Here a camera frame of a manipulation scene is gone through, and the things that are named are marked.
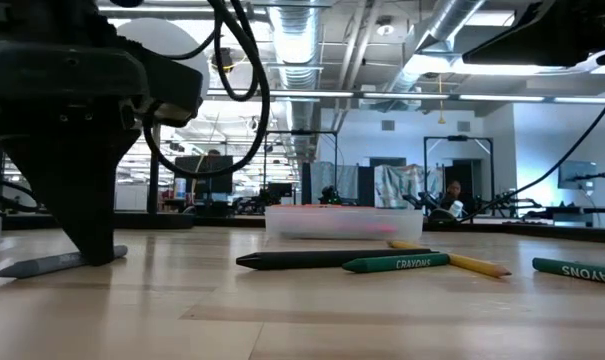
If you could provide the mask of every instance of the green crayon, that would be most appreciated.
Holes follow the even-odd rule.
[[[533,268],[550,274],[605,283],[605,267],[569,261],[534,258]]]
[[[448,263],[449,255],[447,254],[401,255],[355,259],[343,264],[342,268],[355,273],[370,273],[439,266]]]

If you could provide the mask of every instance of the wooden surface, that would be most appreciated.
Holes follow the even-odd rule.
[[[537,273],[533,257],[605,265],[605,245],[426,233],[421,244],[502,264],[375,274],[256,272],[260,250],[386,248],[267,240],[263,230],[118,231],[126,259],[0,279],[0,359],[605,359],[605,284]],[[7,232],[0,268],[74,251],[61,231]]]

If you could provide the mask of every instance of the white sphere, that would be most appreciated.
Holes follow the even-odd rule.
[[[179,26],[162,19],[143,18],[129,21],[118,28],[118,34],[129,40],[137,41],[145,48],[162,55],[179,55],[198,47],[197,41]],[[178,61],[202,73],[202,90],[205,97],[209,90],[209,64],[204,54]]]

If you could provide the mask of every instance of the computer monitor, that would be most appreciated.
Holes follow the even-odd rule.
[[[590,161],[571,161],[567,160],[558,170],[558,188],[568,190],[595,190],[595,181],[578,180],[574,181],[576,176],[595,175],[597,174],[597,166]]]
[[[291,183],[269,183],[267,191],[279,197],[293,196],[293,185]]]
[[[180,156],[175,158],[175,165],[188,171],[195,171],[200,164],[199,172],[215,171],[233,165],[233,156],[204,156],[200,163],[200,156]],[[192,179],[186,179],[186,192],[191,192]],[[226,174],[211,179],[198,179],[195,192],[203,193],[233,193],[233,174]]]

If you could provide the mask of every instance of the yellow crayon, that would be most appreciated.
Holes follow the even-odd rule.
[[[423,247],[416,244],[407,243],[404,241],[388,241],[390,247],[396,249],[422,249]],[[449,254],[449,258],[451,259],[450,264],[453,266],[457,266],[463,269],[475,271],[480,274],[492,276],[492,277],[502,277],[511,275],[511,272],[507,270],[504,266],[493,264],[487,261],[481,261],[477,259],[473,259],[470,257]]]

